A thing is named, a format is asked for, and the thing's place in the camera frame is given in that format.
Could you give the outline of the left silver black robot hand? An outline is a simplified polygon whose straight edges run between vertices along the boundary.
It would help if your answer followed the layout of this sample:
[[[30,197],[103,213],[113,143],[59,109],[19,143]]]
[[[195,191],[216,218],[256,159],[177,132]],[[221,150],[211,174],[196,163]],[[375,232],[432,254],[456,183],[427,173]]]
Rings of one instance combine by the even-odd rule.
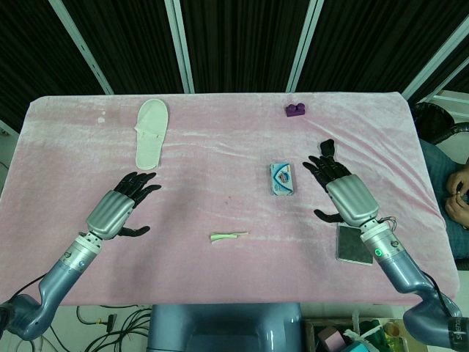
[[[131,172],[125,175],[117,185],[108,191],[98,202],[86,219],[87,229],[103,241],[116,236],[140,237],[150,231],[150,226],[139,229],[125,227],[125,222],[133,210],[161,185],[147,183],[156,176],[155,172]]]

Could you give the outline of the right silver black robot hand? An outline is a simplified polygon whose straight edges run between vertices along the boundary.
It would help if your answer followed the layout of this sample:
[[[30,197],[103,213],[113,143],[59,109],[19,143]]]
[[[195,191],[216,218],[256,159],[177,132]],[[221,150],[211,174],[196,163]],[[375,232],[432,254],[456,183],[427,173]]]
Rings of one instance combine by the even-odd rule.
[[[310,171],[336,207],[334,214],[320,209],[314,214],[327,223],[363,227],[376,220],[379,205],[359,176],[351,173],[332,156],[309,156],[302,165]]]

